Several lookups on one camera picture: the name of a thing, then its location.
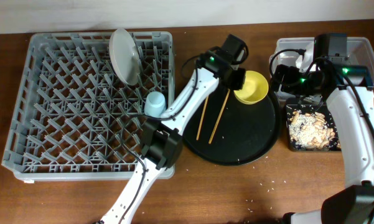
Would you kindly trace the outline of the grey plate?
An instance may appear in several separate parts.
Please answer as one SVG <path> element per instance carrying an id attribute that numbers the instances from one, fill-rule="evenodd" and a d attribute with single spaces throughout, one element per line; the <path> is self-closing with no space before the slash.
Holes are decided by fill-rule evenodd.
<path id="1" fill-rule="evenodd" d="M 127 85 L 138 82 L 139 53 L 131 34 L 125 29 L 115 30 L 109 42 L 110 60 L 117 77 Z"/>

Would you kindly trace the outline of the blue plastic cup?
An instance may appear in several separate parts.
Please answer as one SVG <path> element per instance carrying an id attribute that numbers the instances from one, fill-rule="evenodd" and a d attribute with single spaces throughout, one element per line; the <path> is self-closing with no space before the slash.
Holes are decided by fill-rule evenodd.
<path id="1" fill-rule="evenodd" d="M 146 97 L 144 114 L 159 118 L 166 108 L 165 96 L 158 91 L 150 92 Z"/>

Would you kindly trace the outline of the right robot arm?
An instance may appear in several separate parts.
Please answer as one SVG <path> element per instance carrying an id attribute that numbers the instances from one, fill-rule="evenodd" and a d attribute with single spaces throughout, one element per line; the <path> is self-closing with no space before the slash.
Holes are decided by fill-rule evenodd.
<path id="1" fill-rule="evenodd" d="M 287 213 L 285 223 L 374 223 L 374 84 L 367 67 L 320 59 L 288 87 L 317 90 L 337 127 L 345 167 L 345 189 L 321 209 Z"/>

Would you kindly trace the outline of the white tissue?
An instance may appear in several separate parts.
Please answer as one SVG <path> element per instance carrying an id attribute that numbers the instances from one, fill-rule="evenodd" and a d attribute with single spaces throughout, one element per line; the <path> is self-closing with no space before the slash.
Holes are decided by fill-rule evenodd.
<path id="1" fill-rule="evenodd" d="M 313 61 L 314 56 L 314 46 L 310 45 L 306 47 L 304 55 L 300 55 L 296 60 L 296 67 L 301 73 L 306 72 L 309 68 L 309 65 Z"/>

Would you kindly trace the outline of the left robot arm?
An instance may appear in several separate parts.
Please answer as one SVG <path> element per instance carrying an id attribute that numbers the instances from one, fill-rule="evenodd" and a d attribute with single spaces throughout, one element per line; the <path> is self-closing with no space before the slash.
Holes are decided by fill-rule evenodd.
<path id="1" fill-rule="evenodd" d="M 153 183 L 178 160 L 184 129 L 204 99 L 220 83 L 231 90 L 242 88 L 246 71 L 239 64 L 247 56 L 247 51 L 229 54 L 209 50 L 197 57 L 193 74 L 175 102 L 160 117 L 147 117 L 140 140 L 141 155 L 136 156 L 138 164 L 100 223 L 131 223 Z"/>

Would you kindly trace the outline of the yellow bowl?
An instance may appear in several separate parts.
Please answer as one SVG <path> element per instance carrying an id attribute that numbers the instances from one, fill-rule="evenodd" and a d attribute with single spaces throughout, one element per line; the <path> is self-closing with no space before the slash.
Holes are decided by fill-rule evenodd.
<path id="1" fill-rule="evenodd" d="M 236 99 L 246 105 L 253 105 L 263 100 L 269 91 L 267 79 L 260 73 L 248 70 L 242 89 L 235 90 Z"/>

